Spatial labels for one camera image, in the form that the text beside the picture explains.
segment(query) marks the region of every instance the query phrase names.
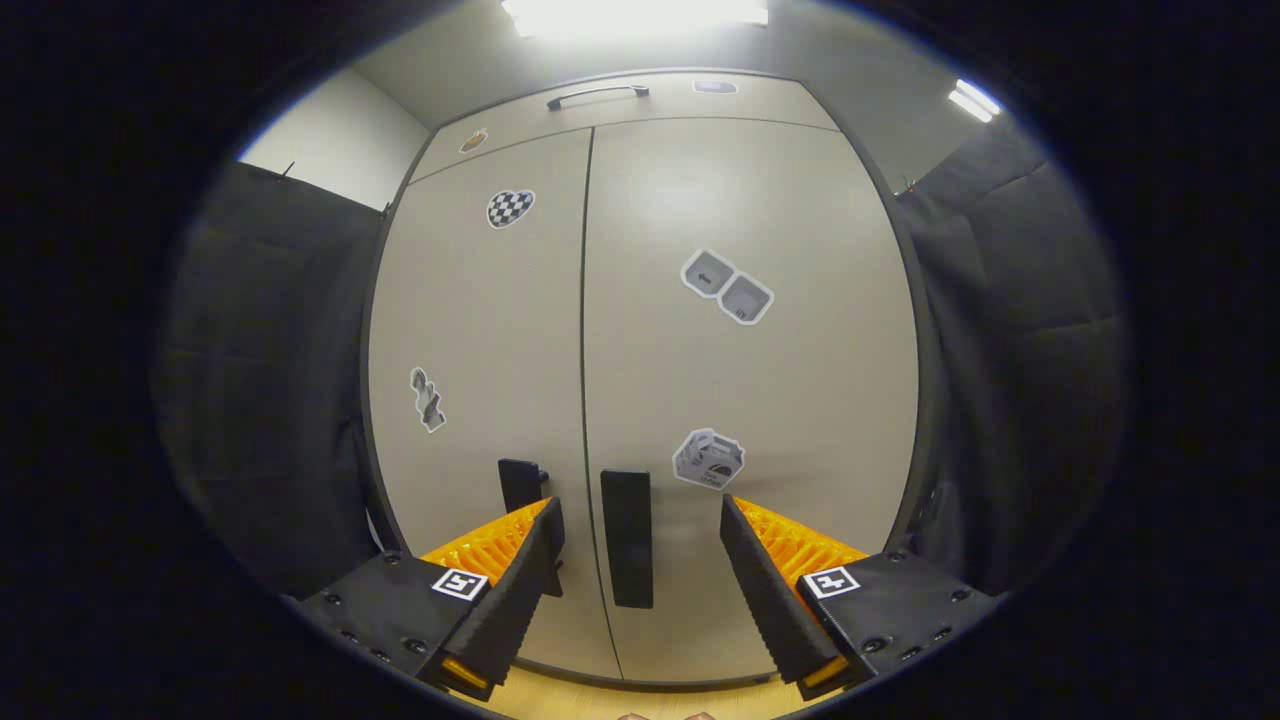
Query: cabinet handle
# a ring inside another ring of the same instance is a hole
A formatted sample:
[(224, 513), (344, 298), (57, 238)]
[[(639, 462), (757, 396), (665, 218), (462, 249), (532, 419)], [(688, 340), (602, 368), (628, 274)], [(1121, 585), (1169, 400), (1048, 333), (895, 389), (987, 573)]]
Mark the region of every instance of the cabinet handle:
[(561, 100), (568, 100), (570, 97), (577, 97), (579, 95), (586, 95), (588, 92), (604, 92), (605, 90), (634, 90), (636, 92), (636, 97), (645, 97), (649, 95), (649, 88), (644, 85), (612, 85), (609, 87), (593, 87), (590, 90), (579, 90), (577, 92), (570, 92), (568, 95), (553, 97), (547, 102), (547, 109), (559, 110)]
[(600, 473), (604, 544), (609, 552), (613, 603), (653, 609), (653, 521), (649, 473)]
[(538, 469), (538, 462), (527, 460), (498, 461), (498, 480), (502, 483), (502, 503), (507, 512), (515, 512), (543, 498), (543, 483), (548, 474)]

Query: ceiling light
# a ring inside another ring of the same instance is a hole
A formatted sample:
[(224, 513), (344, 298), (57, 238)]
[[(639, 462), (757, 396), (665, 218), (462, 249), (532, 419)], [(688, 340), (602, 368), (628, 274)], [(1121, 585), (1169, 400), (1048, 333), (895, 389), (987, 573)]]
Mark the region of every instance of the ceiling light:
[(952, 90), (951, 95), (947, 95), (947, 100), (955, 102), (964, 108), (970, 115), (978, 118), (984, 123), (991, 122), (991, 113), (986, 111), (977, 102), (970, 100), (966, 95), (961, 94), (959, 90)]
[(1000, 114), (1000, 105), (996, 105), (996, 101), (992, 100), (991, 97), (987, 97), (987, 94), (984, 94), (983, 91), (978, 90), (977, 87), (969, 85), (963, 79), (956, 81), (956, 87), (959, 87), (965, 95), (972, 97), (974, 102), (982, 105), (982, 108), (988, 113), (991, 113), (992, 115)]
[(593, 40), (769, 24), (765, 0), (503, 0), (502, 8), (521, 37)]

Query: beige cabinet door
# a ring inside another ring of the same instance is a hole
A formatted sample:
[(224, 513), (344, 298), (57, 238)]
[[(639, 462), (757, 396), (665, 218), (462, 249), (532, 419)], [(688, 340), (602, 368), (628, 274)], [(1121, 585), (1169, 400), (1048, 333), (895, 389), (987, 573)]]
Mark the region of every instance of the beige cabinet door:
[[(589, 129), (535, 140), (406, 190), (374, 291), (369, 400), (387, 495), (416, 555), (504, 512), (499, 459), (550, 474), (544, 492), (564, 514), (564, 594), (543, 596), (520, 656), (616, 678), (582, 451), (589, 141)], [(489, 201), (502, 191), (530, 191), (532, 205), (494, 228)], [(440, 397), (444, 421), (430, 432), (410, 384), (415, 368)]]
[[(676, 479), (672, 455), (714, 428), (745, 450), (727, 492), (883, 548), (916, 409), (915, 325), (888, 217), (841, 133), (783, 123), (600, 127), (590, 174), (589, 477), (622, 675), (774, 671), (719, 541), (721, 492)], [(763, 302), (744, 313), (754, 324), (685, 284), (700, 249), (772, 292), (763, 315)], [(653, 609), (613, 597), (604, 469), (650, 473)]]

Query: gray sticker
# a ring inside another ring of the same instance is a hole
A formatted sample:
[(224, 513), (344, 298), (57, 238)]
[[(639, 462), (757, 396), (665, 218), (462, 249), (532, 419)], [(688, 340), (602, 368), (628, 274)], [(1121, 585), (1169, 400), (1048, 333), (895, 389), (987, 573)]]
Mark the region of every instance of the gray sticker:
[(435, 383), (426, 379), (426, 372), (422, 368), (413, 368), (413, 372), (408, 375), (408, 384), (413, 388), (417, 398), (413, 401), (413, 409), (417, 410), (417, 420), (422, 423), (428, 433), (434, 433), (444, 425), (444, 410), (440, 409), (440, 401), (443, 397), (435, 391)]
[(671, 456), (671, 470), (677, 480), (722, 491), (746, 465), (746, 451), (737, 441), (701, 428), (689, 433)]
[(681, 268), (680, 277), (689, 290), (703, 297), (716, 297), (733, 277), (733, 265), (710, 250), (699, 250)]
[(739, 273), (719, 296), (721, 310), (744, 325), (760, 322), (773, 305), (773, 291), (746, 273)]
[(717, 79), (695, 79), (694, 92), (710, 92), (713, 95), (733, 95), (737, 92), (737, 86), (732, 82), (717, 81)]

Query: small sticker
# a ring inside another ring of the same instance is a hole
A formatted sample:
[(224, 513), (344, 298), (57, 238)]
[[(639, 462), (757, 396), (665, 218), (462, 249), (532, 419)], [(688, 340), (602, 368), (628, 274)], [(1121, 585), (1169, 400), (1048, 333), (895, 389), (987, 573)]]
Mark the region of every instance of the small sticker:
[(809, 583), (809, 589), (812, 589), (814, 597), (819, 600), (861, 587), (858, 584), (858, 580), (849, 574), (849, 570), (845, 570), (844, 565), (823, 570), (820, 573), (804, 575), (804, 582)]
[(468, 137), (467, 141), (462, 143), (462, 147), (458, 147), (458, 152), (466, 155), (467, 152), (471, 152), (476, 147), (480, 147), (480, 145), (483, 145), (484, 141), (486, 140), (489, 140), (489, 128), (480, 128), (474, 133), (471, 133), (471, 137)]
[(480, 593), (480, 588), (486, 584), (489, 584), (489, 578), (485, 575), (476, 575), (475, 573), (449, 568), (448, 573), (440, 575), (439, 580), (435, 580), (431, 589), (470, 602)]
[(503, 190), (489, 199), (486, 213), (489, 227), (502, 229), (529, 214), (534, 206), (534, 191), (531, 190)]
[(408, 375), (408, 384), (417, 395), (413, 407), (417, 410), (417, 420), (422, 423), (426, 432), (434, 433), (444, 427), (444, 410), (440, 409), (440, 401), (444, 398), (435, 392), (435, 383), (428, 382), (426, 372), (421, 368), (413, 368)]
[(689, 290), (710, 299), (719, 295), (728, 279), (733, 277), (733, 265), (710, 250), (700, 249), (680, 269), (680, 279)]
[(717, 79), (695, 79), (694, 92), (710, 92), (713, 95), (733, 95), (737, 92), (737, 86), (732, 82), (717, 81)]
[(737, 441), (701, 428), (689, 433), (680, 450), (671, 456), (671, 471), (677, 480), (714, 491), (724, 489), (746, 465), (746, 451)]
[(773, 291), (746, 273), (739, 273), (719, 296), (721, 310), (744, 325), (760, 322), (773, 305)]

